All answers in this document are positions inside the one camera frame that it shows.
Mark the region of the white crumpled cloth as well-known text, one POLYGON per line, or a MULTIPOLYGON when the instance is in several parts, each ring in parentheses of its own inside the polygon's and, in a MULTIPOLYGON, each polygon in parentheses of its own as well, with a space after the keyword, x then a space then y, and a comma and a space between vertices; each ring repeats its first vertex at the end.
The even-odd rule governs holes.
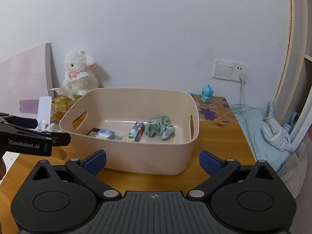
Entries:
POLYGON ((267 143, 277 150, 291 152, 290 135, 275 119, 274 106, 271 101, 268 103, 267 111, 263 118, 261 133, 267 143))

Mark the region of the purple flower patterned mat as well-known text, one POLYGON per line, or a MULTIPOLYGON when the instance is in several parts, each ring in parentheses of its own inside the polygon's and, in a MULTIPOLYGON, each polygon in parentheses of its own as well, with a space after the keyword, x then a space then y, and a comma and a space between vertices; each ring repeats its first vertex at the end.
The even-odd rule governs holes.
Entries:
POLYGON ((213 96, 210 102, 203 102, 200 95, 193 95, 193 99, 198 109, 200 121, 221 124, 238 123, 226 98, 213 96))

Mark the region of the green fabric scrunchie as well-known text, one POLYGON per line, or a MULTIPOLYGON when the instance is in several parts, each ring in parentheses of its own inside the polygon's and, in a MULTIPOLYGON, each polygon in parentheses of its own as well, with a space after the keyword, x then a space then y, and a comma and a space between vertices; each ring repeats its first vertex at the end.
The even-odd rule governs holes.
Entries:
POLYGON ((147 122, 145 134, 148 137, 157 135, 161 140, 165 141, 175 136, 175 128, 168 117, 162 116, 147 122))

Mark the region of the white wall switch socket panel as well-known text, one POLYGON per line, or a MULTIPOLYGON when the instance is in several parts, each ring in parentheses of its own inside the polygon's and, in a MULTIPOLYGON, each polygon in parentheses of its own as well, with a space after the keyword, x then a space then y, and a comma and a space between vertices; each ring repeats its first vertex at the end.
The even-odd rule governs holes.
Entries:
POLYGON ((215 59, 213 78, 226 81, 241 82, 240 75, 249 75, 251 67, 244 63, 215 59))

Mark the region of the white phone stand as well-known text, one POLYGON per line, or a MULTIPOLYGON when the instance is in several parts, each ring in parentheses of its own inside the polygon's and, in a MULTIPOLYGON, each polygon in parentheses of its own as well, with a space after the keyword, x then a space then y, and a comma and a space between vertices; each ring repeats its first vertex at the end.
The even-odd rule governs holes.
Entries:
POLYGON ((52 97, 44 96, 39 99, 38 105, 38 128, 40 132, 58 132, 58 123, 51 121, 52 97))

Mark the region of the black small box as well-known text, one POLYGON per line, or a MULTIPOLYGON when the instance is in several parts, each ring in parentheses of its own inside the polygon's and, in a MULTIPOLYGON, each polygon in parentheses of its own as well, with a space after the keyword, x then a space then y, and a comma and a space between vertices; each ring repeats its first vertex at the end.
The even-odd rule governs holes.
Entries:
POLYGON ((94 137, 96 136, 96 134, 100 131, 99 128, 92 128, 88 133, 87 133, 87 136, 90 136, 90 137, 94 137))

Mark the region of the white wardrobe frame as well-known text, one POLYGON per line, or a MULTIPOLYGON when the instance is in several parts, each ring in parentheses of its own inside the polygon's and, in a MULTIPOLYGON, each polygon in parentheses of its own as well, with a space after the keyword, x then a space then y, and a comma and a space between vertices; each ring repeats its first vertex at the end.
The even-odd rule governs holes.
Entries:
POLYGON ((290 133, 294 151, 311 126, 311 0, 290 0, 288 50, 274 110, 282 125, 299 113, 290 133))

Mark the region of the blue white porcelain pattern box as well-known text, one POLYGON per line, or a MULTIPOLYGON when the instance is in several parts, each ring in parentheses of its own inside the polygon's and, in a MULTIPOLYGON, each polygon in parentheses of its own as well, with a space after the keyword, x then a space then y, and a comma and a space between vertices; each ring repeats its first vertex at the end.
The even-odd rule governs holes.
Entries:
POLYGON ((99 139, 114 139, 115 138, 115 132, 111 131, 111 130, 107 130, 107 129, 100 129, 96 135, 96 138, 99 139))

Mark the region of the grey plush blanket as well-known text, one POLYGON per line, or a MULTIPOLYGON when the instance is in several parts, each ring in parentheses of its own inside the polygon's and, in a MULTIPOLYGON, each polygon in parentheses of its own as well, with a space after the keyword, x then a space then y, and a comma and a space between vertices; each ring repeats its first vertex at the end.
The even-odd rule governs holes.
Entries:
POLYGON ((305 143, 300 143, 296 151, 287 159, 279 172, 280 179, 296 198, 304 184, 308 166, 308 154, 305 143))

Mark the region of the blue cartoon figurine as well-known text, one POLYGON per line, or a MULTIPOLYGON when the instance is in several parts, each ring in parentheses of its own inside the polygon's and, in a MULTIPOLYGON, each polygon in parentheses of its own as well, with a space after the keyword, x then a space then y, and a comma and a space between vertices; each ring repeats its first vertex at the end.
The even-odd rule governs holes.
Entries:
POLYGON ((213 96, 213 89, 210 85, 205 86, 200 92, 200 99, 202 102, 210 102, 213 96))

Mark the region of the beige plastic storage bin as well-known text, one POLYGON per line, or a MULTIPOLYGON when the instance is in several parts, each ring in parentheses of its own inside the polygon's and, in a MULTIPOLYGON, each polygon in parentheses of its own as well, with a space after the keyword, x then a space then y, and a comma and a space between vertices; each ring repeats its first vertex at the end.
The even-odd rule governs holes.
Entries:
POLYGON ((71 135, 80 159, 97 150, 106 152, 106 167, 132 173, 177 175, 189 162, 199 135, 199 114, 193 97, 183 91, 144 88, 98 88, 82 96, 60 121, 71 135), (138 122, 166 116, 175 136, 165 141, 143 135, 139 142, 125 139, 138 122), (92 128, 115 132, 114 139, 87 136, 92 128))

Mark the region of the white plush lamb toy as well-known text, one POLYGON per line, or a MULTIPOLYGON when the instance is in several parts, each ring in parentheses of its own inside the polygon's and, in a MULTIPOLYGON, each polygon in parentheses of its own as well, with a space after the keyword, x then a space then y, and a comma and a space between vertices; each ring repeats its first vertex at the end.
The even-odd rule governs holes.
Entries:
POLYGON ((65 78, 63 87, 73 95, 83 96, 88 92, 97 89, 99 82, 92 72, 96 61, 82 51, 69 51, 65 55, 64 69, 65 78))

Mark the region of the hello kitty blind box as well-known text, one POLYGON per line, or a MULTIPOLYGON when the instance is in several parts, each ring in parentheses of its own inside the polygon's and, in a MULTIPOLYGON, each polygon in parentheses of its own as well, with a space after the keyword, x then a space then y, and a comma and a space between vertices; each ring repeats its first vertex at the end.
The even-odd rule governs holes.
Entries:
POLYGON ((144 134, 145 124, 143 122, 136 122, 130 132, 128 133, 126 142, 139 142, 144 134))

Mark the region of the light blue bed blanket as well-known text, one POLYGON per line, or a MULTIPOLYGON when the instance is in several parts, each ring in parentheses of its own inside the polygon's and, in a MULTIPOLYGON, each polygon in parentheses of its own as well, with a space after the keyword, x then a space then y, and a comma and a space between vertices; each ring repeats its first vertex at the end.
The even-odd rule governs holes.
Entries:
POLYGON ((284 165, 290 153, 287 151, 279 151, 271 146, 263 137, 261 133, 261 126, 263 117, 260 110, 254 107, 247 107, 251 133, 253 139, 250 139, 249 126, 247 121, 247 114, 244 105, 234 104, 230 105, 232 112, 234 113, 236 120, 238 121, 241 129, 243 130, 244 136, 249 144, 254 159, 266 160, 272 166, 272 168, 278 173, 284 165))

